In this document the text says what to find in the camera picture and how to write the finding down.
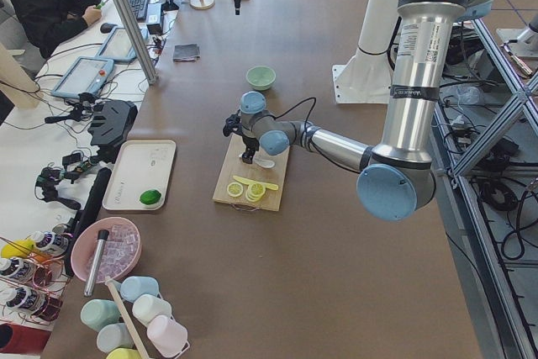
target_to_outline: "pink cup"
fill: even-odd
[[[164,357],[178,356],[189,347],[187,329],[165,315],[157,315],[149,323],[147,335]]]

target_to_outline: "bowl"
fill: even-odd
[[[276,78],[277,74],[269,66],[254,66],[246,73],[246,80],[258,92],[271,88]]]
[[[124,277],[133,270],[140,259],[142,243],[140,232],[135,224],[120,217],[101,219],[79,235],[71,253],[73,272],[84,282],[92,265],[93,254],[98,243],[98,232],[104,229],[110,234],[105,244],[97,283],[103,283],[105,276],[112,279]]]

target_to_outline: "black cloth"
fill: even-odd
[[[11,0],[18,21],[23,25],[28,40],[48,58],[60,43],[73,38],[87,28],[80,17],[88,6],[101,0]],[[78,16],[67,19],[68,14]]]

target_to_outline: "wooden table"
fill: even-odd
[[[279,212],[211,200],[229,143],[224,119],[254,65],[277,72],[265,93],[274,113],[315,96],[317,125],[381,139],[386,107],[338,105],[332,85],[332,65],[355,53],[367,0],[247,0],[240,16],[232,0],[215,2],[180,11],[131,132],[177,142],[165,206],[125,217],[143,242],[132,273],[158,279],[189,331],[185,357],[482,357],[435,202],[401,222],[375,219],[357,199],[356,175],[300,149]],[[174,45],[193,42],[199,61],[171,60]],[[103,357],[79,320],[82,289],[68,287],[44,359]],[[108,296],[103,285],[94,296]]]

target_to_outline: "cutting board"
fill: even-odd
[[[213,194],[213,201],[220,203],[230,203],[233,205],[250,206],[265,210],[278,211],[280,209],[280,200],[282,199],[282,190],[284,189],[284,177],[286,176],[287,157],[289,147],[278,156],[269,156],[265,151],[260,149],[256,152],[255,157],[269,159],[275,162],[273,168],[262,168],[256,163],[246,164],[239,155],[245,151],[243,140],[238,135],[232,135],[229,142],[228,151],[224,158],[224,163],[220,170],[219,180]],[[246,185],[243,185],[244,192],[238,198],[228,195],[228,184],[235,181],[232,176],[250,178],[251,180],[261,182],[271,182],[278,185],[277,191],[266,190],[266,194],[258,202],[249,202],[245,198]]]

